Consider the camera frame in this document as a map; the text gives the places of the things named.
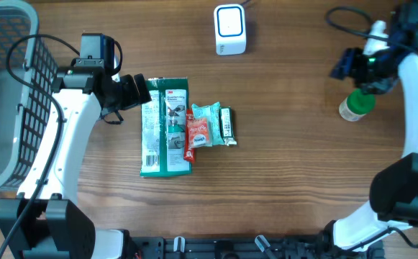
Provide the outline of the yogurt bottle red label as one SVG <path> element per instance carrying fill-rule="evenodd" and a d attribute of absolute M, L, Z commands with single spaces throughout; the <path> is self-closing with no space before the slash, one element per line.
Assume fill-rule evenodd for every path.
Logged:
<path fill-rule="evenodd" d="M 339 113 L 343 119 L 356 122 L 370 113 L 375 105 L 376 98 L 373 94 L 364 94 L 357 88 L 339 105 Z"/>

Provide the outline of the large green 3M package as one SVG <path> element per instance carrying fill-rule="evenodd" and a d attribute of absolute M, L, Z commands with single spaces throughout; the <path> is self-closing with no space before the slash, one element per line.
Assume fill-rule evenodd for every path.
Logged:
<path fill-rule="evenodd" d="M 151 78 L 146 86 L 151 101 L 141 108 L 140 175 L 158 178 L 190 174 L 191 163 L 183 158 L 188 79 Z"/>

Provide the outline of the red yogurt label sleeve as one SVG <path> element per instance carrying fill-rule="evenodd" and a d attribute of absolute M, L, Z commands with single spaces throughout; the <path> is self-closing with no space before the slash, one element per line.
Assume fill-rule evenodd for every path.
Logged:
<path fill-rule="evenodd" d="M 189 147 L 210 147 L 212 145 L 212 134 L 207 118 L 202 117 L 199 119 L 189 120 L 187 127 Z"/>

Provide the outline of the light teal snack pouch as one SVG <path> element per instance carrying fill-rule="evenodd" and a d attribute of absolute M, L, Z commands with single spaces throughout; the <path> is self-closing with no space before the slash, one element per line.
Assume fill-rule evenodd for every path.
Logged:
<path fill-rule="evenodd" d="M 208 106 L 198 106 L 196 104 L 192 104 L 191 108 L 196 119 L 207 118 L 212 136 L 212 145 L 223 145 L 224 140 L 221 136 L 219 122 L 219 113 L 221 109 L 220 103 L 216 102 Z"/>

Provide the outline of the red chocolate bar packet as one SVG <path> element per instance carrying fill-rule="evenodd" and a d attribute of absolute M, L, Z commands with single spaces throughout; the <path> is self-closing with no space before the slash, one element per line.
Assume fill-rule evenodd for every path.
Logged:
<path fill-rule="evenodd" d="M 195 155 L 193 149 L 189 145 L 189 129 L 188 124 L 191 120 L 194 119 L 194 115 L 191 109 L 188 109 L 186 111 L 186 131 L 185 131 L 185 148 L 184 148 L 184 154 L 183 159 L 185 161 L 188 161 L 190 163 L 193 163 L 195 161 Z"/>

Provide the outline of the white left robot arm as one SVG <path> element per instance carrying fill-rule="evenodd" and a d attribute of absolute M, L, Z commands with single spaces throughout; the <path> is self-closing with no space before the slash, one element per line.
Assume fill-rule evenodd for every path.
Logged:
<path fill-rule="evenodd" d="M 57 69 L 50 116 L 29 174 L 13 199 L 0 200 L 2 250 L 15 258 L 133 258 L 126 230 L 103 230 L 78 208 L 87 142 L 105 114 L 151 100 L 142 75 L 120 75 L 122 49 L 112 37 L 84 34 L 68 67 Z"/>

